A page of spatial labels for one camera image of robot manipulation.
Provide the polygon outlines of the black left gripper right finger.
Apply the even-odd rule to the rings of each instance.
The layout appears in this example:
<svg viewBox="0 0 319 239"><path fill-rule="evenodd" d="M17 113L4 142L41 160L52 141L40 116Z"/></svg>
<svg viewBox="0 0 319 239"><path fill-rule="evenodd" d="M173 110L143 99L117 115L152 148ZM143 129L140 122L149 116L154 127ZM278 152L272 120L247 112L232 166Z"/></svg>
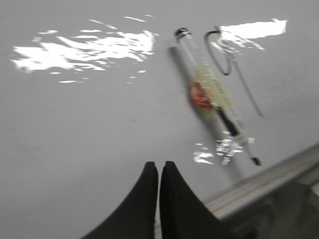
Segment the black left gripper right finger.
<svg viewBox="0 0 319 239"><path fill-rule="evenodd" d="M237 238L197 198L172 161L162 171L159 212L163 239Z"/></svg>

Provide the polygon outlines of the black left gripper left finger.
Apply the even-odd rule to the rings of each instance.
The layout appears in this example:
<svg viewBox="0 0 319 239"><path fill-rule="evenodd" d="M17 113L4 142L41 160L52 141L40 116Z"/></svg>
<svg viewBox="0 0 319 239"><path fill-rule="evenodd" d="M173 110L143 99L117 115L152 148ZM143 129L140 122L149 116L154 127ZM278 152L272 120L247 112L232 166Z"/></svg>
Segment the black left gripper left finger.
<svg viewBox="0 0 319 239"><path fill-rule="evenodd" d="M85 239L153 239L158 195L158 171L146 162L122 203Z"/></svg>

